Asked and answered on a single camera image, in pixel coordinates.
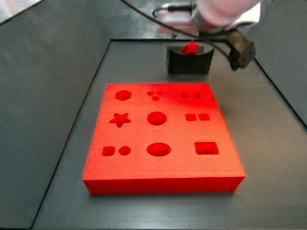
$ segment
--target table surface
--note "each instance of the table surface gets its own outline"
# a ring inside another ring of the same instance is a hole
[[[306,228],[306,129],[256,63],[208,76],[168,75],[168,41],[114,41],[79,113],[34,228]],[[247,178],[234,193],[90,196],[82,181],[108,83],[208,82]]]

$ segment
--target black block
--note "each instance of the black block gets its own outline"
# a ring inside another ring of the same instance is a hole
[[[183,47],[168,47],[168,73],[170,74],[208,74],[215,50],[204,53],[199,47],[196,55],[180,53]]]

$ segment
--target red box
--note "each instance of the red box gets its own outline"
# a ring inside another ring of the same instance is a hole
[[[235,191],[244,169],[208,84],[110,84],[83,181],[91,194]]]

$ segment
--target red block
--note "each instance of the red block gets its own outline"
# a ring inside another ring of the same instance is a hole
[[[83,181],[91,194],[235,191],[244,169],[208,84],[110,84]]]

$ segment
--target wire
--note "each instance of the wire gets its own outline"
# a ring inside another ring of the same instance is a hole
[[[160,26],[166,27],[167,29],[170,29],[171,31],[175,31],[178,33],[182,33],[183,35],[196,39],[196,40],[202,40],[206,44],[208,44],[212,48],[215,48],[222,55],[228,59],[228,54],[227,52],[215,44],[212,43],[210,40],[195,36],[192,33],[188,33],[186,31],[182,31],[176,28],[174,28],[172,26],[170,26],[168,24],[160,22],[159,20],[156,20],[155,18],[152,18],[147,13],[144,13],[143,11],[140,11],[132,4],[130,4],[126,0],[120,0],[134,11],[136,11],[140,15],[143,15],[147,19],[150,19],[152,22],[155,22],[156,24],[159,24]]]
[[[168,9],[162,8],[162,7],[155,9],[155,11],[152,12],[152,16],[156,18],[158,17],[156,12],[163,11],[163,10],[168,10]]]

